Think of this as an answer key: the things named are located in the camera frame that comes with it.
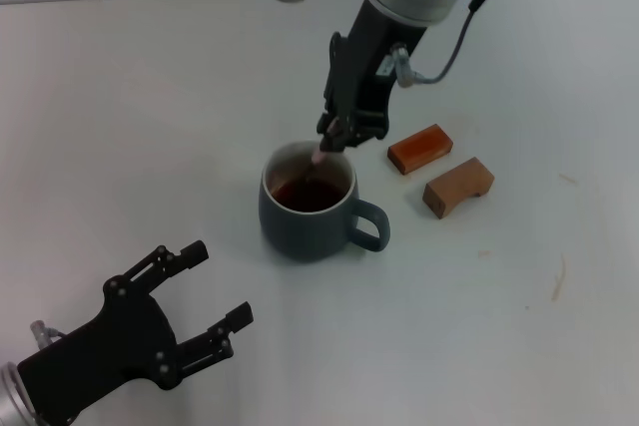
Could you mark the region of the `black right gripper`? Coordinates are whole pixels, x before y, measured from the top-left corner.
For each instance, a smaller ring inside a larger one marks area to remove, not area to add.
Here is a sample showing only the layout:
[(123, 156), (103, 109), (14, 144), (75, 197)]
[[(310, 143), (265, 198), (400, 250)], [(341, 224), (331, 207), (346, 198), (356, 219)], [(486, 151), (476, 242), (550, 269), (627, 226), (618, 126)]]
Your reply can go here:
[(426, 27), (404, 25), (364, 0), (350, 32), (335, 32), (329, 43), (324, 112), (317, 132), (319, 149), (340, 153), (370, 139), (382, 140), (389, 128), (388, 102), (396, 82), (392, 60), (377, 71), (395, 44), (412, 54)]

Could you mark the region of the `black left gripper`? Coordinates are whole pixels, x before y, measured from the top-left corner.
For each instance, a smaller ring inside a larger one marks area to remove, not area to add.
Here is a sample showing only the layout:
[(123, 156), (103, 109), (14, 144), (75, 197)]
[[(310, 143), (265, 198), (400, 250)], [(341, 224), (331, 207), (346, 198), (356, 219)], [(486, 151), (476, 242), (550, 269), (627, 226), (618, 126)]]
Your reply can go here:
[(97, 316), (18, 364), (37, 415), (66, 421), (129, 381), (146, 379), (170, 390), (231, 358), (230, 335), (254, 321), (247, 301), (177, 346), (167, 317), (149, 294), (208, 258), (201, 240), (179, 253), (159, 245), (124, 276), (107, 281)]

